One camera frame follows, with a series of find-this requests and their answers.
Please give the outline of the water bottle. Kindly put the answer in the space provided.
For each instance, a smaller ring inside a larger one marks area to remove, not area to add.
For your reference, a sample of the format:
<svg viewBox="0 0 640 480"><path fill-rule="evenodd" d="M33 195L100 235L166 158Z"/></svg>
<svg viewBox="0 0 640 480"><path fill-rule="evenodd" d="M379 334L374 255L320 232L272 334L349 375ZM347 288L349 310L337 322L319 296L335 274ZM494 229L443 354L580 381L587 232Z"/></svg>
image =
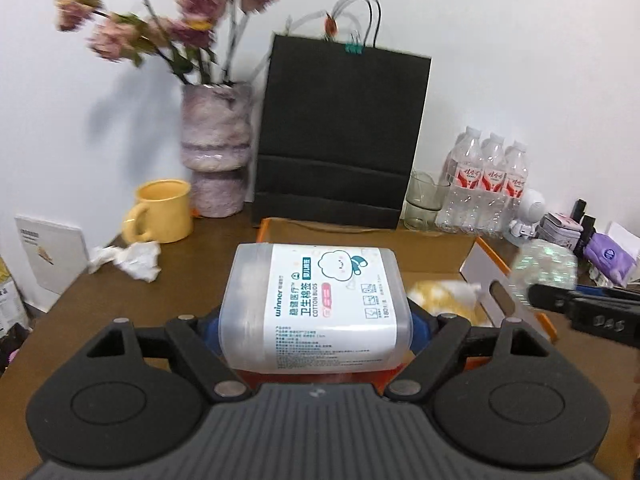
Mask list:
<svg viewBox="0 0 640 480"><path fill-rule="evenodd" d="M500 232L508 229L525 190L528 179L527 146L514 141L506 150L506 180L504 180L504 207L500 219Z"/></svg>
<svg viewBox="0 0 640 480"><path fill-rule="evenodd" d="M485 235L497 233L504 205L506 156L503 144L503 137L493 132L482 143L483 170L475 203L473 228Z"/></svg>
<svg viewBox="0 0 640 480"><path fill-rule="evenodd" d="M445 232L469 232L477 213L480 177L483 173L482 133L466 127L450 150L440 180L447 192L439 211L436 226Z"/></svg>

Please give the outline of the red cardboard box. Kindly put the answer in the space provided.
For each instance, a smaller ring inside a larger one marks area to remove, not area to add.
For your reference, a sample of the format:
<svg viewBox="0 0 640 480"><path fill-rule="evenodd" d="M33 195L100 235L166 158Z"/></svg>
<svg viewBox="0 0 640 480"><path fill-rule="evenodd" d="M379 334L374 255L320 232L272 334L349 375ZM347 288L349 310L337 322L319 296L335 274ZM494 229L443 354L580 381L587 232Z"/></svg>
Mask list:
<svg viewBox="0 0 640 480"><path fill-rule="evenodd" d="M509 283L509 269L484 240L476 237L267 219L262 222L256 243L387 248L396 256L406 296L418 281L480 284L480 305L488 318L482 326L499 326L504 318L499 305L491 298L490 290L494 285ZM254 385L261 382L366 382L383 389L413 357L409 349L398 367L369 373L264 375L237 371Z"/></svg>

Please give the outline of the clear cotton bud box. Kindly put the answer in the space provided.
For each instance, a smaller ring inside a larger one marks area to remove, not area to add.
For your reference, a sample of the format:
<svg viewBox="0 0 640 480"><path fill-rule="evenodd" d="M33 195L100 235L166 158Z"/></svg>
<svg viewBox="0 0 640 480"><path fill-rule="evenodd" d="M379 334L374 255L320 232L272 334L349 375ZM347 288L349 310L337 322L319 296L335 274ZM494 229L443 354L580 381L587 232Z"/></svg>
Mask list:
<svg viewBox="0 0 640 480"><path fill-rule="evenodd" d="M217 330L235 370L319 375L398 367L413 324L391 250L254 243L236 248Z"/></svg>

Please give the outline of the purple wipes pack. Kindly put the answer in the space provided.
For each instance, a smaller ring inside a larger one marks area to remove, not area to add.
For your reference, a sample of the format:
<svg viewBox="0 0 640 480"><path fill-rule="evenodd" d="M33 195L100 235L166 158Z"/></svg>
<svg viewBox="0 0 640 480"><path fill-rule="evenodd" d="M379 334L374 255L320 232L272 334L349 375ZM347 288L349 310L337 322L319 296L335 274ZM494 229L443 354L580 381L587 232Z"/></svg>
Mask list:
<svg viewBox="0 0 640 480"><path fill-rule="evenodd" d="M594 233L584 248L584 257L610 282L625 287L637 269L639 239L631 235L620 240Z"/></svg>

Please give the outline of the yellow mug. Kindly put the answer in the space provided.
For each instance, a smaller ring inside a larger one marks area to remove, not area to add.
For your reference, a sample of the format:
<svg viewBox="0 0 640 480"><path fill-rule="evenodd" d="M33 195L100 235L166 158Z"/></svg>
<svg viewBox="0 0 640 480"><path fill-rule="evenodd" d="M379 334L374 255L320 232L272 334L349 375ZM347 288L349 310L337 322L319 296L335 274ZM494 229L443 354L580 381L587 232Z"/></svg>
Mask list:
<svg viewBox="0 0 640 480"><path fill-rule="evenodd" d="M136 203L122 222L122 240L128 244L184 240L193 230L191 185L179 179L160 179L136 189Z"/></svg>

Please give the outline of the grey patterned pouch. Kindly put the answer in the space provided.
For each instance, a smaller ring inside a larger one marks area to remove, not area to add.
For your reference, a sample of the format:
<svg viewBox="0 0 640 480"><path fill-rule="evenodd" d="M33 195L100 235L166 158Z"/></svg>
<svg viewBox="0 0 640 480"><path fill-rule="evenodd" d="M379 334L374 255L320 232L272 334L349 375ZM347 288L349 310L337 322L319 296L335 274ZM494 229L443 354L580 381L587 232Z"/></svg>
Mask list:
<svg viewBox="0 0 640 480"><path fill-rule="evenodd" d="M547 212L537 226L537 237L555 245L574 250L584 228L565 214Z"/></svg>

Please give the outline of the right water bottle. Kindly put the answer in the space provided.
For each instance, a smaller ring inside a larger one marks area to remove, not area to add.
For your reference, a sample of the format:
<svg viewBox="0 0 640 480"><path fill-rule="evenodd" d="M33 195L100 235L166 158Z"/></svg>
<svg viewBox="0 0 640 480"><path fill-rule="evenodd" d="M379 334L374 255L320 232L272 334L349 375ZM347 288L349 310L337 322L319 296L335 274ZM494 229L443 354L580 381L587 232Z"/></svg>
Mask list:
<svg viewBox="0 0 640 480"><path fill-rule="evenodd" d="M514 141L506 150L506 180L504 180L504 207L500 219L500 232L508 229L525 190L528 179L527 146Z"/></svg>

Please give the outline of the yellow and white plush toy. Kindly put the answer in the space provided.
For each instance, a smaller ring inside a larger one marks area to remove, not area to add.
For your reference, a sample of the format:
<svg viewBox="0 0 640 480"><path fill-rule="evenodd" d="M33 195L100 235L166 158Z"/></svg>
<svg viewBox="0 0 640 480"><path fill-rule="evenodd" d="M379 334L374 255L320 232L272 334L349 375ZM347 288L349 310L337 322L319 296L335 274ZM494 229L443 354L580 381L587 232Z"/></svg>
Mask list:
<svg viewBox="0 0 640 480"><path fill-rule="evenodd" d="M480 284L464 281L418 281L409 289L407 296L434 316L446 313L460 315L473 326L482 326L488 321L480 305Z"/></svg>

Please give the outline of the left water bottle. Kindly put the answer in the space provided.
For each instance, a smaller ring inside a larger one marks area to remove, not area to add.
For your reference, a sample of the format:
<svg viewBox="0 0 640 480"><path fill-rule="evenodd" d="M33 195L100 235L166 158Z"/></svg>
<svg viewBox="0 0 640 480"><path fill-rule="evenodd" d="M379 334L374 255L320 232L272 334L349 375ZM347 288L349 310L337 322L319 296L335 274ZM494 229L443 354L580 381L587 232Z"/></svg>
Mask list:
<svg viewBox="0 0 640 480"><path fill-rule="evenodd" d="M450 150L440 180L447 192L439 211L436 226L445 232L469 232L477 213L480 177L483 173L482 133L466 127Z"/></svg>

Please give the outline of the dried pink flower bouquet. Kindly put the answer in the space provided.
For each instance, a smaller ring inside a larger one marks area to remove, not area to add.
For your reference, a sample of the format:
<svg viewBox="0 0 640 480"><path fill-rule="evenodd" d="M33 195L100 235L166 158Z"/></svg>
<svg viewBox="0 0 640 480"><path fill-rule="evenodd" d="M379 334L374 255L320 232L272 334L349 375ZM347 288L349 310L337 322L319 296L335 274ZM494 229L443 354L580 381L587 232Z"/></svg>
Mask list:
<svg viewBox="0 0 640 480"><path fill-rule="evenodd" d="M229 40L224 62L220 64L220 82L230 84L235 52L250 17L265 12L278 0L176 0L178 15L165 18L151 0L141 0L147 18L107 10L102 0L54 0L56 28L77 32L95 18L88 40L89 49L110 62L130 61L141 66L147 56L162 58L183 84L188 76L198 75L201 84L215 81L214 67L219 65L214 52L217 28L229 22Z"/></svg>

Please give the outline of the pink textured vase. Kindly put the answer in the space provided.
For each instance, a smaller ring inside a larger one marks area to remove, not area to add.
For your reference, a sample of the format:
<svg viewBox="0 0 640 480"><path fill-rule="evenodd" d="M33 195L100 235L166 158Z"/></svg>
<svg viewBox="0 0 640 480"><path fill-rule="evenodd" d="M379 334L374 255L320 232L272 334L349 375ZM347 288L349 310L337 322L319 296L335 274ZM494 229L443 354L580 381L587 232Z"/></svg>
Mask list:
<svg viewBox="0 0 640 480"><path fill-rule="evenodd" d="M249 84L182 88L180 157L191 171L191 207L205 218L243 209L252 158Z"/></svg>

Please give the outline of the black paper bag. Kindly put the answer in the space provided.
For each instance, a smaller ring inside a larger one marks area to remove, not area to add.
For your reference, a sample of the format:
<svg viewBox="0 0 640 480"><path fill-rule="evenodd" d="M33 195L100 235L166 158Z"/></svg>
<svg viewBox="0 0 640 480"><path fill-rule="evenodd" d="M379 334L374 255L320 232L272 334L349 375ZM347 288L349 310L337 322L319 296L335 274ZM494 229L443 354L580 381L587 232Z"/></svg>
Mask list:
<svg viewBox="0 0 640 480"><path fill-rule="evenodd" d="M408 188L431 61L378 48L380 0L338 0L321 39L274 36L252 220L393 229Z"/></svg>

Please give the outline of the clear glass cup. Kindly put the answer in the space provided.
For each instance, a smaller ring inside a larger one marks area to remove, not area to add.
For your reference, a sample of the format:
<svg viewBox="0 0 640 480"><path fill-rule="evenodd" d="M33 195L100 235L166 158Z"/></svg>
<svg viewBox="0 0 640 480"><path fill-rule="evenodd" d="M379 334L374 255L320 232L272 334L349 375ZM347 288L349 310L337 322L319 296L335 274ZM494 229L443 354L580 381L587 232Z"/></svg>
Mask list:
<svg viewBox="0 0 640 480"><path fill-rule="evenodd" d="M413 170L405 196L402 222L413 231L431 231L442 210L448 185L424 171Z"/></svg>

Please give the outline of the white robot figurine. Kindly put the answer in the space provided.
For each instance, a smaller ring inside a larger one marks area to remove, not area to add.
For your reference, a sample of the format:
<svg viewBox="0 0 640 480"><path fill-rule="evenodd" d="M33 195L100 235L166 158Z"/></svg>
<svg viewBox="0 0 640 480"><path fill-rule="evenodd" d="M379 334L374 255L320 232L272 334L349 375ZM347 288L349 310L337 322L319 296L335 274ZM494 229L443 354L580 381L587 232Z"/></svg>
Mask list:
<svg viewBox="0 0 640 480"><path fill-rule="evenodd" d="M535 236L536 227L546 213L546 201L538 191L528 188L524 191L508 233L514 240L529 240Z"/></svg>

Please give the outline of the crumpled white tissue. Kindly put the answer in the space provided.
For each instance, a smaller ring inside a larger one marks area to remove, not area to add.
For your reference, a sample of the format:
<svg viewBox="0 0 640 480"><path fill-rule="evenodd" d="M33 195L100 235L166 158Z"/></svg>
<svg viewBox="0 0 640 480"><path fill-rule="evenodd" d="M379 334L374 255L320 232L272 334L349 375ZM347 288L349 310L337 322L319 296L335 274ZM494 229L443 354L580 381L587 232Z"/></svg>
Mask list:
<svg viewBox="0 0 640 480"><path fill-rule="evenodd" d="M154 282L160 267L160 244L157 242L135 242L128 247L98 247L89 252L88 272L96 273L104 264L111 263L117 269L137 281Z"/></svg>

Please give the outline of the iridescent clear plastic ball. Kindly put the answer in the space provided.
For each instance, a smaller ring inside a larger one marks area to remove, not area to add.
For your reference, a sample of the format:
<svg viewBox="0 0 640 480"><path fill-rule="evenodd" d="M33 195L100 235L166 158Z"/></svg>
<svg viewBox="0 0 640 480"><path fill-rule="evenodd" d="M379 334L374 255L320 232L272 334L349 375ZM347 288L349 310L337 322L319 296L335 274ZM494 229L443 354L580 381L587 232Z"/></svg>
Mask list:
<svg viewBox="0 0 640 480"><path fill-rule="evenodd" d="M577 270L577 258L568 248L539 238L529 240L512 262L509 292L514 299L527 304L527 289L535 284L574 289Z"/></svg>

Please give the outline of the white booklet by wall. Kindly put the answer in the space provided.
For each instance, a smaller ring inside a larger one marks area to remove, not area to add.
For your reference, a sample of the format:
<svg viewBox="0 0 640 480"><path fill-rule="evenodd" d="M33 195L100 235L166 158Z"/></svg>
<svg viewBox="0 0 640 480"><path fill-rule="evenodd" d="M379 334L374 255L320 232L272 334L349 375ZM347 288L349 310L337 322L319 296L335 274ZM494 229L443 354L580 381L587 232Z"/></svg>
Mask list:
<svg viewBox="0 0 640 480"><path fill-rule="evenodd" d="M17 214L15 223L37 284L62 295L87 269L81 229Z"/></svg>

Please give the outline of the middle water bottle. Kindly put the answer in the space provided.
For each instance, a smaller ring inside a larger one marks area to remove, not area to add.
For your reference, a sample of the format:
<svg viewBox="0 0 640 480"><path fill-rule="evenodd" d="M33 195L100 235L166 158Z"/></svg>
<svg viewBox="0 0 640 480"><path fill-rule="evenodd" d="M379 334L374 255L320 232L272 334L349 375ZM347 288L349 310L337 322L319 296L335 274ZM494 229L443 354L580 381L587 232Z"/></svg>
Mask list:
<svg viewBox="0 0 640 480"><path fill-rule="evenodd" d="M483 170L475 203L473 228L485 235L497 233L504 205L506 156L503 144L503 137L493 132L482 143Z"/></svg>

